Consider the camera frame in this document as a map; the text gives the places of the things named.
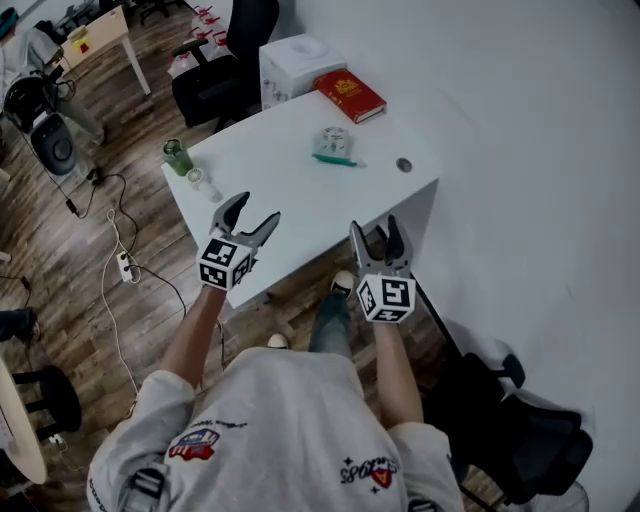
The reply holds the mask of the person's white printed t-shirt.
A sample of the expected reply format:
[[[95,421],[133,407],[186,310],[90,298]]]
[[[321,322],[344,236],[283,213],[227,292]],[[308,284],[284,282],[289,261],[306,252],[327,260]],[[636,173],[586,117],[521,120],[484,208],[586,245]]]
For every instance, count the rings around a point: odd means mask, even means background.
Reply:
[[[447,436],[383,428],[342,356],[249,349],[194,399],[145,379],[90,464],[93,512],[464,512]]]

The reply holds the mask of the person's right forearm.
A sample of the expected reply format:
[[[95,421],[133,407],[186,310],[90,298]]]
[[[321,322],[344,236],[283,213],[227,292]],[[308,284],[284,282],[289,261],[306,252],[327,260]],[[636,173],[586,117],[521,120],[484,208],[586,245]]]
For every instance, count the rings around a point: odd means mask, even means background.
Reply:
[[[421,397],[398,326],[374,323],[373,332],[382,425],[389,430],[405,423],[422,423]]]

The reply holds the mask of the person's left forearm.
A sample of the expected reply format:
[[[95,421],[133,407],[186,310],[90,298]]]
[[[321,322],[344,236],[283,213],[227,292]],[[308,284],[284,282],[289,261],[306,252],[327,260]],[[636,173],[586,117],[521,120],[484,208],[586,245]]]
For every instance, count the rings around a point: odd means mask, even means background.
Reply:
[[[161,370],[181,377],[193,388],[198,386],[225,299],[224,290],[201,289],[164,353]]]

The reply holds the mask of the black office chair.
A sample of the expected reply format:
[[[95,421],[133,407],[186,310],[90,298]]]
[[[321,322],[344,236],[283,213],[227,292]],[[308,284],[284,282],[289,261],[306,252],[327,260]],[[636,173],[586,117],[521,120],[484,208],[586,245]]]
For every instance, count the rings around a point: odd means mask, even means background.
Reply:
[[[499,369],[472,353],[455,360],[424,396],[425,422],[448,436],[458,483],[475,466],[514,504],[538,495],[563,495],[593,450],[582,416],[507,394],[502,378],[516,388],[524,384],[525,372],[515,355],[507,355]]]
[[[172,93],[185,125],[195,127],[216,120],[216,130],[227,122],[246,119],[259,103],[259,48],[267,44],[279,16],[278,0],[234,0],[226,43],[230,51],[207,60],[196,38],[175,48],[177,57],[190,53],[197,65],[172,80]]]

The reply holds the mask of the wooden table with white legs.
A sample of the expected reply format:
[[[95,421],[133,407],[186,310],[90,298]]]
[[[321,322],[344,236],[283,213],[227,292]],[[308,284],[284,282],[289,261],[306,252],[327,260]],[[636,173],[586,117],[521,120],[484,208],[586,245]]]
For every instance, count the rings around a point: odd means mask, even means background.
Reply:
[[[144,94],[146,96],[151,94],[151,89],[131,43],[129,28],[121,6],[108,11],[88,25],[82,26],[82,29],[82,35],[78,40],[88,43],[90,50],[86,53],[81,53],[75,48],[75,41],[67,38],[62,44],[63,58],[60,61],[63,75],[69,74],[80,64],[95,59],[107,50],[120,45],[126,53]]]

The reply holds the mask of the clear plastic bag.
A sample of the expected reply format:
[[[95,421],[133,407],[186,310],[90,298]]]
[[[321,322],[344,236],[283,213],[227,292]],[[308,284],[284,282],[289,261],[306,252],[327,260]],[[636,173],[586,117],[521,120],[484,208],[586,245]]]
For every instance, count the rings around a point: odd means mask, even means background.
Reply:
[[[364,161],[353,158],[355,142],[356,137],[345,128],[323,128],[314,137],[312,157],[326,164],[365,168]]]

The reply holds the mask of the black and white backpack rig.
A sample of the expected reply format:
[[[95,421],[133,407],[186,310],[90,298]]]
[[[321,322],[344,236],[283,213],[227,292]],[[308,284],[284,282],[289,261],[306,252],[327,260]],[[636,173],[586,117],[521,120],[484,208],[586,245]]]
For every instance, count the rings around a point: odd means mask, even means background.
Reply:
[[[41,75],[18,78],[5,95],[2,112],[20,132],[30,134],[42,116],[54,112],[49,92],[49,80]]]

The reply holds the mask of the person's right white shoe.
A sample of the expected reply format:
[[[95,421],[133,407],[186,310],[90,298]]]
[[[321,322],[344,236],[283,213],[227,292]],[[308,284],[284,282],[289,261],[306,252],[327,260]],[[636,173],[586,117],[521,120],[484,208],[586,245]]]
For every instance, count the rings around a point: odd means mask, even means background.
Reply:
[[[355,287],[354,275],[347,270],[339,270],[331,283],[330,293],[348,299]]]

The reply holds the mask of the black round speaker unit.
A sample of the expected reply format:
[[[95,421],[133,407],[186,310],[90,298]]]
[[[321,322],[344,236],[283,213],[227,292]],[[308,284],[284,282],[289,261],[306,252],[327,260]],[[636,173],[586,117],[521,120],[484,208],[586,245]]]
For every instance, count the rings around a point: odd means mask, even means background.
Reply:
[[[54,176],[71,173],[77,163],[71,132],[58,113],[43,113],[30,133],[31,146],[43,166]]]

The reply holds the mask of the person's right leg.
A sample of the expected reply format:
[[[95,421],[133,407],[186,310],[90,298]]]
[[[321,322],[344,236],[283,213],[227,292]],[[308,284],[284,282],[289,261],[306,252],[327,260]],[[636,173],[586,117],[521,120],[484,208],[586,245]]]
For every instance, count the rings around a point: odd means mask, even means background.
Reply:
[[[330,292],[320,303],[314,319],[308,351],[329,353],[352,359],[351,317],[346,296]]]

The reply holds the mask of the person's leg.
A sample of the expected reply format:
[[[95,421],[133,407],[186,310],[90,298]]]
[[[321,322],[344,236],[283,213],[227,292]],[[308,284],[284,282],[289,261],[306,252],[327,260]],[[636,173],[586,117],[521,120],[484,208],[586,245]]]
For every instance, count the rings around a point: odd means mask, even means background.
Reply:
[[[320,303],[314,319],[308,351],[329,353],[352,359],[351,317],[346,296],[330,292]]]
[[[37,316],[31,308],[0,311],[0,342],[18,339],[26,346],[40,337]]]

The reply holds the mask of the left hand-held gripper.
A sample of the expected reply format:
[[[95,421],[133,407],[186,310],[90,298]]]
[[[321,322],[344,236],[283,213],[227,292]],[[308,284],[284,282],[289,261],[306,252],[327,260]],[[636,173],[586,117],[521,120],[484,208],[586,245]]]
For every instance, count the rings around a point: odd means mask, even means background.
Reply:
[[[249,197],[249,191],[238,193],[214,212],[209,241],[198,252],[198,271],[202,284],[231,291],[251,272],[258,249],[277,228],[280,212],[268,216],[251,232],[233,234]]]

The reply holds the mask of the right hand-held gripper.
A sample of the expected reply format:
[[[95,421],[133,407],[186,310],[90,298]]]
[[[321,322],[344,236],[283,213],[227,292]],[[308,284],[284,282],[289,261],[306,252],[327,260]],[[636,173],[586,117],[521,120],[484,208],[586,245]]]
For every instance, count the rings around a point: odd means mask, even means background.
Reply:
[[[410,274],[413,246],[398,218],[388,217],[385,264],[391,274]],[[380,274],[384,261],[374,258],[361,226],[353,220],[349,237],[359,274],[367,274],[357,288],[357,297],[367,321],[397,324],[415,309],[416,282],[411,278]]]

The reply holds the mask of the black stool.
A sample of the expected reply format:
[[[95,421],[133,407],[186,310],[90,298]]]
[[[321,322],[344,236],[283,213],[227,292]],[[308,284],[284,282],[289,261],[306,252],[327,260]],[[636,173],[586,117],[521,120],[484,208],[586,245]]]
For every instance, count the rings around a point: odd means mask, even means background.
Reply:
[[[13,373],[12,379],[16,385],[37,384],[39,386],[40,399],[24,404],[28,414],[47,411],[53,419],[52,424],[35,430],[39,441],[80,429],[81,405],[73,385],[61,369],[49,365],[38,371]]]

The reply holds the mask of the green drink tumbler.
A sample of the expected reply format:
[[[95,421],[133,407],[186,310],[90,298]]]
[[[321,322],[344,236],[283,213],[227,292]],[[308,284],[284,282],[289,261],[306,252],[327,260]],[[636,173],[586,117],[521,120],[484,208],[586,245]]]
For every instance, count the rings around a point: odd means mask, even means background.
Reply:
[[[194,168],[184,144],[177,138],[168,139],[162,146],[162,158],[178,176],[184,177]]]

